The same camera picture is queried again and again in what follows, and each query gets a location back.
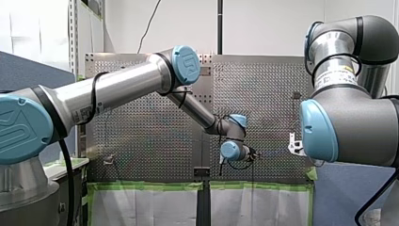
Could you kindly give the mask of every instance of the green tape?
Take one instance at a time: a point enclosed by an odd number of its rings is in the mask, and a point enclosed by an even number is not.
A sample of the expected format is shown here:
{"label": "green tape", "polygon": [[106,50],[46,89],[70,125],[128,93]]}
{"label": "green tape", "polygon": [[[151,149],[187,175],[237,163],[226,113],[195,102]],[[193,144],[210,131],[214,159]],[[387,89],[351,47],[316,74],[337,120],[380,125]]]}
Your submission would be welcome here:
{"label": "green tape", "polygon": [[88,226],[91,226],[91,217],[92,217],[92,207],[93,207],[93,199],[94,199],[94,189],[89,186],[88,183]]}
{"label": "green tape", "polygon": [[313,192],[314,186],[311,186],[311,189],[309,190],[308,226],[312,226],[313,223]]}
{"label": "green tape", "polygon": [[151,182],[101,182],[88,183],[88,226],[91,226],[94,192],[100,190],[151,190],[151,191],[193,191],[202,190],[202,183],[151,183]]}
{"label": "green tape", "polygon": [[285,191],[310,191],[313,185],[285,185],[277,183],[251,183],[251,182],[211,182],[211,189],[225,190],[225,189],[243,189],[243,188],[257,188],[267,190],[285,190]]}
{"label": "green tape", "polygon": [[312,225],[312,212],[313,212],[313,190],[314,185],[285,185],[278,183],[251,183],[251,182],[210,182],[211,189],[215,190],[228,190],[228,189],[244,189],[256,188],[265,190],[283,190],[293,192],[309,192],[309,210],[308,210],[308,226]]}
{"label": "green tape", "polygon": [[313,181],[317,181],[318,180],[316,167],[310,167],[308,169],[308,171],[306,172],[306,175],[308,176],[308,178],[310,180],[313,180]]}

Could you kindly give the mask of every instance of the metal stand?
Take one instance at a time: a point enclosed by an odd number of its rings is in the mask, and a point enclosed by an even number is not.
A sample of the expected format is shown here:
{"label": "metal stand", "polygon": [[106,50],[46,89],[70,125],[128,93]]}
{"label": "metal stand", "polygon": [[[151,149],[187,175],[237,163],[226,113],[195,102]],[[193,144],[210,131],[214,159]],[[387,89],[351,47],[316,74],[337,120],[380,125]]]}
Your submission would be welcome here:
{"label": "metal stand", "polygon": [[23,202],[0,205],[0,222],[12,226],[56,226],[59,213],[63,211],[59,205],[59,186],[52,182],[47,191]]}

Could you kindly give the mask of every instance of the white wall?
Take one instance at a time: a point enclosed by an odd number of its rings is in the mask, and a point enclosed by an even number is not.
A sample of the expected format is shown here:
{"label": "white wall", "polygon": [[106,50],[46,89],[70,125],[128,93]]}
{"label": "white wall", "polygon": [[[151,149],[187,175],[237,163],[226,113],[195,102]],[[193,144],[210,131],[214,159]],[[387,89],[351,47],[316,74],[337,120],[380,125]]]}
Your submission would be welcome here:
{"label": "white wall", "polygon": [[303,56],[308,27],[323,21],[324,1],[224,1],[224,52]]}
{"label": "white wall", "polygon": [[[157,0],[105,0],[105,51],[136,53]],[[162,1],[141,53],[186,44],[216,50],[215,0]]]}
{"label": "white wall", "polygon": [[[157,0],[105,0],[105,51],[135,53]],[[224,1],[224,54],[303,53],[307,28],[323,20],[319,0]],[[162,1],[142,53],[187,44],[216,52],[216,0]]]}
{"label": "white wall", "polygon": [[[385,18],[398,28],[398,0],[326,0],[325,22],[337,21],[363,15],[375,15]],[[398,63],[393,63],[387,78],[388,93],[399,91]]]}

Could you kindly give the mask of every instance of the blue panel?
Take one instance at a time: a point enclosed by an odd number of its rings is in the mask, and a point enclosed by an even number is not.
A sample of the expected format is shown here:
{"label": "blue panel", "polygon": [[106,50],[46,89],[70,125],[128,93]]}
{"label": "blue panel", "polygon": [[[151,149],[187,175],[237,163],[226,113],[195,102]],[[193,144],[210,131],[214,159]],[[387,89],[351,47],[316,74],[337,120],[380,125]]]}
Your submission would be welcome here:
{"label": "blue panel", "polygon": [[238,160],[240,157],[240,148],[233,141],[226,141],[220,147],[220,153],[230,161]]}
{"label": "blue panel", "polygon": [[338,140],[324,108],[315,100],[300,105],[302,141],[307,156],[327,162],[337,161]]}
{"label": "blue panel", "polygon": [[177,78],[183,85],[191,85],[200,77],[200,60],[196,52],[186,46],[178,45],[173,49],[172,66]]}
{"label": "blue panel", "polygon": [[241,124],[241,126],[243,126],[244,128],[247,128],[247,117],[243,116],[243,115],[238,115],[238,114],[231,114],[230,115],[230,121],[233,122],[238,122]]}
{"label": "blue panel", "polygon": [[[356,226],[355,214],[390,178],[393,168],[326,163],[317,169],[314,226]],[[381,208],[390,191],[369,209]]]}
{"label": "blue panel", "polygon": [[37,156],[50,143],[53,129],[43,106],[15,95],[0,95],[0,165]]}

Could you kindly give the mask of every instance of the metal pole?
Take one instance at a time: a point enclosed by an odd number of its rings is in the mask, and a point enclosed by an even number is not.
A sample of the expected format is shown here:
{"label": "metal pole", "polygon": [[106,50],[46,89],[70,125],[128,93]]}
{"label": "metal pole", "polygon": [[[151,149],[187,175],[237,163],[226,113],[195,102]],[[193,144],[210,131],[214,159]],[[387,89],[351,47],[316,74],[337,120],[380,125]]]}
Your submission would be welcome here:
{"label": "metal pole", "polygon": [[217,54],[223,54],[223,0],[217,0]]}

